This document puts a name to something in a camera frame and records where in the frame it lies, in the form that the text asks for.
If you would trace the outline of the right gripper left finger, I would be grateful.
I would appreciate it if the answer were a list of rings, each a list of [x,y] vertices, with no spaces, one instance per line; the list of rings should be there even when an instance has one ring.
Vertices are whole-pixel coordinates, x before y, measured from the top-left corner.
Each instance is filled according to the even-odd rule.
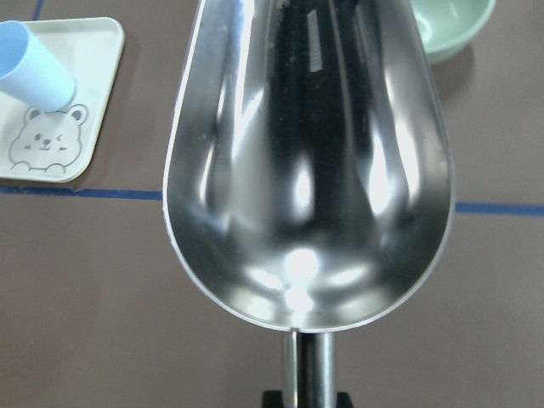
[[[288,408],[290,385],[284,382],[280,388],[265,389],[261,394],[262,408]]]

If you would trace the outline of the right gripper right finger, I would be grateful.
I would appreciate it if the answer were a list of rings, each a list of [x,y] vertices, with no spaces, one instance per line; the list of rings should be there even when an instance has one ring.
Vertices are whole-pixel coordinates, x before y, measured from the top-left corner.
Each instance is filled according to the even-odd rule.
[[[337,408],[353,408],[354,403],[352,401],[351,395],[348,391],[344,390],[341,387],[336,389],[336,407]]]

